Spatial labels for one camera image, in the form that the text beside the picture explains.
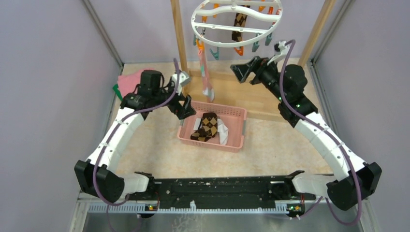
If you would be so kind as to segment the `white sock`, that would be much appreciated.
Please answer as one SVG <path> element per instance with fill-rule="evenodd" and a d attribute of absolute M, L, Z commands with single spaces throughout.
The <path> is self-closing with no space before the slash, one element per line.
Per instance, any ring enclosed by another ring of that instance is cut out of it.
<path fill-rule="evenodd" d="M 197 130 L 199 129 L 200 125 L 201 125 L 201 120 L 200 120 L 200 123 L 198 124 Z M 218 132 L 214 138 L 216 137 L 219 138 L 220 145 L 227 145 L 228 135 L 229 135 L 229 129 L 226 127 L 224 122 L 218 117 Z"/>

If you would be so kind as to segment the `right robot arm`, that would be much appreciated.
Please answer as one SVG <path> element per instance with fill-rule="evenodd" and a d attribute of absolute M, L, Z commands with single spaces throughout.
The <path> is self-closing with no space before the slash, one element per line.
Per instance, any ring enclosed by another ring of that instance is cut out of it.
<path fill-rule="evenodd" d="M 326 161 L 333 174 L 308 174 L 295 171 L 283 186 L 289 199 L 302 193 L 329 199 L 338 209 L 346 211 L 359 206 L 377 187 L 382 170 L 368 163 L 350 150 L 332 131 L 318 108 L 304 94 L 308 83 L 304 69 L 286 65 L 283 72 L 267 58 L 254 57 L 244 64 L 230 66 L 238 82 L 246 81 L 251 73 L 252 85 L 263 84 L 278 100 L 280 115 L 300 132 Z"/>

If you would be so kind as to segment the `pink teal sock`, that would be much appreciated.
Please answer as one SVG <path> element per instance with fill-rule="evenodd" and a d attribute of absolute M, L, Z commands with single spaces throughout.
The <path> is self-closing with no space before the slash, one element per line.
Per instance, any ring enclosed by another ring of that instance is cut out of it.
<path fill-rule="evenodd" d="M 203 48 L 198 49 L 198 58 L 200 62 L 200 73 L 202 79 L 202 94 L 206 97 L 208 102 L 212 102 L 215 98 L 215 93 L 210 82 L 206 54 Z"/>

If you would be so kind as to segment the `pink plastic basket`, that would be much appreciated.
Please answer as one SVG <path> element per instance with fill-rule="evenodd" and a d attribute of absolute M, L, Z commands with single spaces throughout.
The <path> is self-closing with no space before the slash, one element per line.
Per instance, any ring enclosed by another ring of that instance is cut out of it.
<path fill-rule="evenodd" d="M 196 114 L 181 120 L 178 139 L 186 145 L 239 152 L 244 143 L 247 110 L 192 101 Z"/>

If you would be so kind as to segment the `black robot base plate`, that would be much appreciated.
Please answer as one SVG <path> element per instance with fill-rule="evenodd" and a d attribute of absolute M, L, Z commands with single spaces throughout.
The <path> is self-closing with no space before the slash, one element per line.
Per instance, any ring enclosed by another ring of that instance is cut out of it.
<path fill-rule="evenodd" d="M 130 194 L 148 214 L 279 214 L 295 217 L 317 197 L 296 193 L 284 175 L 151 178 L 145 192 Z"/>

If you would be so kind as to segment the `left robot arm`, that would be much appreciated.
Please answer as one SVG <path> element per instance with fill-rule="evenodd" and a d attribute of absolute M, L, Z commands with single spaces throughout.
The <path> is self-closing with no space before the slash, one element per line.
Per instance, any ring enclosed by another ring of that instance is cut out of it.
<path fill-rule="evenodd" d="M 74 166 L 84 193 L 111 206 L 121 205 L 121 198 L 128 200 L 134 193 L 144 200 L 154 196 L 155 187 L 147 174 L 121 177 L 116 174 L 116 169 L 128 142 L 149 113 L 167 107 L 179 120 L 195 115 L 191 96 L 183 94 L 183 87 L 190 81 L 191 77 L 181 70 L 177 70 L 167 83 L 159 71 L 142 71 L 140 82 L 123 97 L 114 122 L 97 148 L 86 160 L 78 160 Z"/>

